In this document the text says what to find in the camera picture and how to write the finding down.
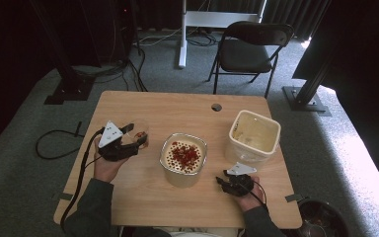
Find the chair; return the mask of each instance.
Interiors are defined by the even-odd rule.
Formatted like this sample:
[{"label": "chair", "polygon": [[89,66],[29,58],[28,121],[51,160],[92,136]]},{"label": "chair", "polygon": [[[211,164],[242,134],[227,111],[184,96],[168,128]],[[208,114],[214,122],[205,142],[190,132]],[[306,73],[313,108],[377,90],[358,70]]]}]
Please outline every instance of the chair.
[{"label": "chair", "polygon": [[[211,75],[215,74],[213,94],[217,92],[219,74],[255,75],[250,81],[252,83],[261,73],[270,72],[265,90],[266,98],[278,53],[288,45],[293,32],[293,28],[285,24],[236,22],[227,27],[207,80],[210,81]],[[271,56],[268,56],[266,45],[277,45]]]}]

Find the white bucket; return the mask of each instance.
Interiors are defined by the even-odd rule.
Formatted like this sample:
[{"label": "white bucket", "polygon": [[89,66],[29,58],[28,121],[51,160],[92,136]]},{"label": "white bucket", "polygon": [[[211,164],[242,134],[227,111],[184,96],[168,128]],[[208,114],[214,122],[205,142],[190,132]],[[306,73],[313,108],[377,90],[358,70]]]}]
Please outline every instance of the white bucket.
[{"label": "white bucket", "polygon": [[280,132],[277,121],[240,111],[229,131],[226,159],[260,168],[275,153]]}]

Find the person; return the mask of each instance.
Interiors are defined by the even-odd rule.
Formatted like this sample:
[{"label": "person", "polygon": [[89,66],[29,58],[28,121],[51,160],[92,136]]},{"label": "person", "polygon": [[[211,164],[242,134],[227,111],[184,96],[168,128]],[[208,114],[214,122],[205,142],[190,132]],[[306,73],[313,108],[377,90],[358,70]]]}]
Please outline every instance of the person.
[{"label": "person", "polygon": [[[66,236],[110,236],[111,204],[114,185],[111,184],[119,168],[128,160],[107,161],[98,153],[99,139],[95,139],[94,178],[92,178],[78,201],[77,209],[68,216],[64,223]],[[259,183],[259,177],[252,177]],[[258,185],[252,192],[263,198],[264,193]],[[248,237],[284,236],[270,219],[262,204],[251,194],[233,197],[243,211]],[[136,228],[135,237],[171,237],[170,233],[153,227]]]}]

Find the wire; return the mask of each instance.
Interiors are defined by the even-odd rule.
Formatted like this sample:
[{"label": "wire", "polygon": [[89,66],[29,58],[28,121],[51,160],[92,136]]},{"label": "wire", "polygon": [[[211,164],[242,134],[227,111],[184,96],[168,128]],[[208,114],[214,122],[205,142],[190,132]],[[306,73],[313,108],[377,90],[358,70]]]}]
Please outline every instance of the wire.
[{"label": "wire", "polygon": [[[210,9],[211,0],[204,0],[201,3],[201,5],[198,7],[198,10],[197,10],[198,12],[201,10],[202,6],[204,6],[207,1],[208,1],[208,5],[207,5],[205,11],[208,11]],[[153,45],[159,43],[160,41],[166,40],[166,39],[174,36],[178,31],[181,31],[182,29],[183,28],[179,28],[179,29],[175,30],[174,32],[172,32],[171,34],[169,34],[167,36],[160,37],[159,40],[157,40],[157,41],[155,41],[153,43],[150,43],[150,44],[140,44],[140,45],[142,45],[142,46],[153,46]],[[187,34],[187,37],[190,36],[192,33],[194,33],[197,29],[198,29],[198,27],[195,28],[191,33]],[[158,37],[146,37],[146,38],[140,39],[139,42],[143,42],[143,41],[148,40],[148,39],[156,39],[156,38],[158,38]]]},{"label": "wire", "polygon": [[195,37],[206,38],[206,39],[208,39],[208,43],[199,42],[199,41],[195,41],[192,39],[187,39],[187,42],[192,44],[192,45],[195,45],[195,46],[214,46],[214,45],[217,45],[220,43],[220,40],[217,40],[215,38],[215,36],[212,36],[212,35],[200,34],[198,36],[193,36],[193,38],[195,38]]},{"label": "wire", "polygon": [[105,84],[105,83],[109,83],[109,82],[112,82],[113,80],[119,78],[119,77],[123,77],[124,76],[124,71],[121,71],[118,75],[116,75],[115,77],[111,78],[111,79],[108,79],[106,81],[95,81],[94,84]]},{"label": "wire", "polygon": [[129,89],[128,89],[128,82],[127,82],[127,80],[124,77],[124,73],[122,73],[121,78],[122,78],[122,81],[125,83],[125,90],[129,91]]},{"label": "wire", "polygon": [[121,73],[123,70],[124,70],[124,65],[117,65],[113,68],[109,68],[107,70],[99,71],[99,72],[85,72],[79,69],[75,69],[76,73],[78,73],[79,75],[91,76],[91,77],[112,76],[112,75]]},{"label": "wire", "polygon": [[64,210],[63,215],[61,216],[61,219],[60,219],[60,226],[61,226],[61,229],[63,230],[63,232],[65,232],[64,221],[66,220],[67,214],[69,213],[69,210],[72,208],[73,204],[76,202],[76,199],[79,196],[79,193],[81,192],[82,181],[83,181],[84,175],[85,175],[86,162],[87,162],[87,159],[89,156],[89,150],[91,149],[92,142],[94,141],[95,137],[97,137],[97,135],[102,134],[104,132],[104,129],[105,128],[103,127],[100,130],[98,130],[97,132],[95,132],[95,134],[91,137],[91,139],[88,142],[87,149],[86,149],[84,156],[82,158],[81,168],[79,171],[78,184],[76,186],[75,194],[73,195],[72,200],[70,201],[69,205]]},{"label": "wire", "polygon": [[45,134],[43,134],[41,137],[38,138],[37,142],[36,142],[36,154],[38,155],[39,158],[41,159],[44,159],[44,160],[55,160],[55,159],[59,159],[59,158],[62,158],[62,157],[65,157],[65,156],[68,156],[72,153],[75,153],[76,151],[79,150],[80,147],[74,149],[74,150],[71,150],[67,153],[64,153],[64,154],[61,154],[61,155],[58,155],[58,156],[53,156],[53,157],[47,157],[47,156],[44,156],[44,155],[41,155],[41,153],[39,152],[39,143],[41,142],[41,140],[49,135],[49,134],[52,134],[52,133],[55,133],[55,132],[62,132],[62,133],[68,133],[68,134],[71,134],[71,135],[74,135],[74,136],[80,136],[80,137],[84,137],[84,135],[80,135],[80,134],[77,134],[77,133],[74,133],[74,132],[70,132],[70,131],[65,131],[65,130],[51,130],[49,132],[46,132]]},{"label": "wire", "polygon": [[265,190],[264,188],[257,182],[254,181],[255,184],[257,184],[261,190],[263,191],[264,193],[264,199],[265,201],[262,201],[256,194],[254,194],[252,191],[248,190],[248,188],[246,188],[245,186],[243,186],[241,183],[237,183],[240,187],[242,187],[244,190],[248,191],[255,199],[257,199],[260,204],[264,207],[264,209],[266,210],[266,212],[269,212],[267,206],[266,206],[266,194],[265,194]]},{"label": "wire", "polygon": [[85,169],[88,168],[89,165],[91,165],[92,163],[95,163],[96,161],[98,161],[99,159],[101,159],[103,156],[100,156],[98,158],[95,158],[93,161],[89,162],[86,166],[85,166]]},{"label": "wire", "polygon": [[114,7],[112,6],[112,1],[109,1],[109,3],[110,3],[110,9],[112,9],[111,12],[112,12],[112,16],[113,16],[113,28],[114,28],[113,50],[112,50],[112,54],[110,55],[110,59],[109,59],[109,62],[111,62],[111,60],[113,59],[113,55],[115,52],[115,45],[116,45],[116,25],[115,25],[115,15],[114,15]]},{"label": "wire", "polygon": [[131,65],[131,67],[133,69],[133,73],[135,74],[135,76],[137,76],[137,82],[134,79],[134,83],[135,83],[137,91],[147,92],[148,90],[147,90],[146,86],[144,85],[144,83],[143,83],[143,81],[141,80],[141,77],[140,77],[141,68],[143,67],[143,63],[144,63],[144,61],[146,59],[146,53],[141,48],[138,48],[138,50],[141,52],[142,57],[143,57],[142,60],[141,60],[141,62],[140,62],[140,65],[138,66],[138,69],[134,66],[134,64],[131,61],[128,61],[128,63]]}]

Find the plastic container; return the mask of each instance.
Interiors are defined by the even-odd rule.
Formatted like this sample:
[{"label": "plastic container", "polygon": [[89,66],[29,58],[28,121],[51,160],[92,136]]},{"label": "plastic container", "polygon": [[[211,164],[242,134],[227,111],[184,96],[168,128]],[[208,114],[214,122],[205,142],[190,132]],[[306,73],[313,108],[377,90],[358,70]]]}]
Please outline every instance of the plastic container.
[{"label": "plastic container", "polygon": [[[174,159],[176,150],[183,147],[183,150],[193,149],[197,159],[193,162],[183,162]],[[207,156],[207,144],[198,137],[174,133],[164,143],[161,151],[160,163],[164,168],[168,182],[178,188],[188,188],[198,181],[202,167]]]},{"label": "plastic container", "polygon": [[280,124],[250,111],[240,111],[229,131],[225,157],[260,168],[278,147]]}]

